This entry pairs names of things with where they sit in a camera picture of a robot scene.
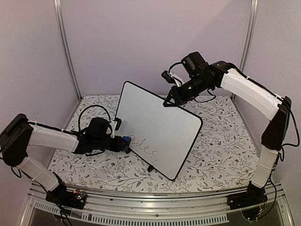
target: white wall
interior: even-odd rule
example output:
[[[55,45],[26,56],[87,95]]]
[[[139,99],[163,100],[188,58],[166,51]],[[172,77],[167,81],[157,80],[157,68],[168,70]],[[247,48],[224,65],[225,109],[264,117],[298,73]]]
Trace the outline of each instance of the white wall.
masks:
[[[76,105],[53,1],[0,3],[0,131],[18,114],[62,127]],[[51,152],[30,151],[43,164]],[[31,181],[0,162],[0,225],[16,226]]]
[[[250,7],[249,0],[62,1],[83,96],[120,94],[127,80],[166,94],[171,85],[161,73],[194,51],[210,64],[238,65]],[[188,80],[181,66],[175,72]]]
[[[292,110],[301,128],[301,1],[259,1],[258,15],[245,73],[281,96],[292,99]],[[268,120],[238,99],[257,144]],[[296,143],[293,121],[285,141]],[[276,176],[280,179],[296,225],[301,225],[301,148],[285,147],[285,161]]]

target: table surface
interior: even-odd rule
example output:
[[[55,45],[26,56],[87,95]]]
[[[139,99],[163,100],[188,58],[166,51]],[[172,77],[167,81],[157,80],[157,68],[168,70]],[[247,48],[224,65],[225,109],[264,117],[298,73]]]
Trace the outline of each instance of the table surface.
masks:
[[[211,97],[197,97],[198,101]],[[87,96],[81,100],[67,130],[77,130],[80,112],[89,105],[102,105],[115,116],[119,96]],[[148,164],[133,152],[106,151],[86,157],[56,150],[49,169],[67,184],[126,192],[186,193],[217,191],[247,186],[256,170],[257,151],[230,97],[207,103],[190,101],[185,109],[202,117],[204,125],[179,176],[170,181],[147,171]],[[100,108],[83,114],[81,128],[94,117],[104,117]]]

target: whiteboard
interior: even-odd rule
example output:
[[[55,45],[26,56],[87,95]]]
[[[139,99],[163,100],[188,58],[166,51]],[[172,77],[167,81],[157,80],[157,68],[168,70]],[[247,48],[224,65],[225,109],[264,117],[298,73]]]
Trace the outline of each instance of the whiteboard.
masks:
[[[181,107],[164,107],[164,99],[129,81],[123,85],[116,117],[118,136],[131,137],[130,148],[170,180],[178,176],[203,121]]]

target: wire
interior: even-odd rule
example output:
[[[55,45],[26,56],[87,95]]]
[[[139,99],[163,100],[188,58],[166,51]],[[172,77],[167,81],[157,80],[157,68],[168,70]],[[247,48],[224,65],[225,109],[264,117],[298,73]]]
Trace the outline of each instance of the wire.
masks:
[[[299,130],[298,130],[298,127],[297,127],[297,123],[296,123],[295,116],[294,116],[294,114],[293,114],[291,108],[288,106],[288,104],[287,104],[285,101],[283,101],[282,103],[286,105],[286,107],[287,107],[289,113],[290,113],[291,116],[292,116],[293,124],[294,124],[294,126],[295,126],[296,135],[297,135],[297,144],[295,145],[295,144],[285,143],[285,144],[283,144],[281,147],[284,147],[284,146],[298,147],[298,146],[300,145],[300,135],[299,135]]]
[[[19,175],[16,174],[16,172],[14,171],[14,168],[13,168],[12,166],[10,167],[10,169],[11,169],[11,171],[15,174],[15,176],[16,176],[17,178],[21,178],[21,177],[22,177],[21,171],[20,171],[19,169],[18,169]]]
[[[60,211],[60,215],[61,215],[61,222],[62,222],[65,226],[68,226],[68,225],[65,223],[65,220],[63,219],[62,211]]]
[[[102,154],[104,153],[104,150],[101,150],[100,152],[94,153],[94,154],[86,154],[87,157],[89,156],[94,156],[94,155],[98,155],[98,154]]]
[[[171,65],[171,66],[169,67],[168,74],[170,73],[170,70],[171,70],[174,66],[180,65],[180,64],[181,64],[181,62],[177,62],[177,63],[174,63],[173,65]]]
[[[216,95],[212,94],[212,93],[209,91],[209,89],[207,89],[207,93],[209,93],[211,96],[213,96],[213,98],[211,98],[211,99],[209,99],[209,100],[206,100],[206,101],[197,101],[196,98],[194,97],[194,98],[193,98],[194,101],[195,101],[195,102],[198,102],[198,103],[206,103],[206,102],[209,102],[209,101],[212,101],[212,100],[216,99]]]
[[[263,217],[265,217],[268,213],[270,213],[270,211],[273,209],[273,207],[274,207],[274,205],[275,205],[275,203],[276,203],[276,199],[277,199],[277,188],[276,188],[276,186],[274,185],[274,183],[272,182],[271,176],[272,176],[272,174],[269,175],[269,181],[270,181],[270,183],[273,185],[273,187],[274,187],[274,189],[275,189],[275,198],[274,198],[274,201],[273,201],[273,204],[272,204],[271,208],[270,208],[264,215],[259,216],[259,217],[258,217],[258,220],[261,219],[261,218],[263,218]]]
[[[290,106],[286,103],[286,101],[283,101],[282,102],[286,108],[288,109],[290,115],[292,116],[292,119],[293,119],[293,124],[295,126],[295,130],[296,130],[296,135],[297,135],[297,144],[290,144],[290,143],[285,143],[283,145],[281,145],[281,154],[280,154],[280,160],[281,161],[284,161],[284,157],[285,157],[285,151],[284,151],[284,146],[293,146],[293,147],[298,147],[300,145],[300,135],[299,135],[299,130],[298,130],[298,127],[297,127],[297,123],[296,123],[296,119],[295,119],[295,116],[290,108]]]
[[[108,117],[109,117],[109,121],[111,121],[111,117],[110,117],[109,112],[108,112],[107,109],[105,109],[103,106],[101,106],[101,105],[91,105],[91,106],[88,106],[88,107],[86,107],[86,108],[79,114],[79,120],[78,120],[79,133],[81,132],[81,129],[80,129],[80,119],[81,119],[83,113],[84,113],[86,110],[88,110],[89,108],[91,108],[91,107],[100,107],[100,108],[102,108],[102,109],[107,113],[107,115],[108,115]]]

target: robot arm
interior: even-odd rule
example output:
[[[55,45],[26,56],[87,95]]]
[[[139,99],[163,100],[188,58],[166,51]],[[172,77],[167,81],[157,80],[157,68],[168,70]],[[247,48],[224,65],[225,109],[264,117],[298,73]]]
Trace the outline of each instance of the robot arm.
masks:
[[[181,64],[191,78],[181,86],[173,86],[169,91],[164,106],[179,106],[197,97],[206,89],[223,88],[241,97],[270,120],[262,135],[261,155],[257,169],[249,183],[247,192],[228,197],[231,209],[242,208],[266,201],[264,187],[279,158],[279,150],[284,140],[291,100],[282,98],[243,75],[235,65],[224,61],[209,65],[198,52],[186,56]],[[162,77],[171,83],[169,72]]]
[[[24,114],[18,114],[0,134],[0,146],[4,162],[16,167],[47,190],[46,200],[58,205],[83,209],[85,193],[67,191],[64,182],[40,162],[27,154],[32,145],[52,147],[76,154],[91,153],[93,150],[127,151],[130,138],[115,136],[121,120],[108,122],[93,118],[82,132],[68,132],[62,129],[29,121]]]

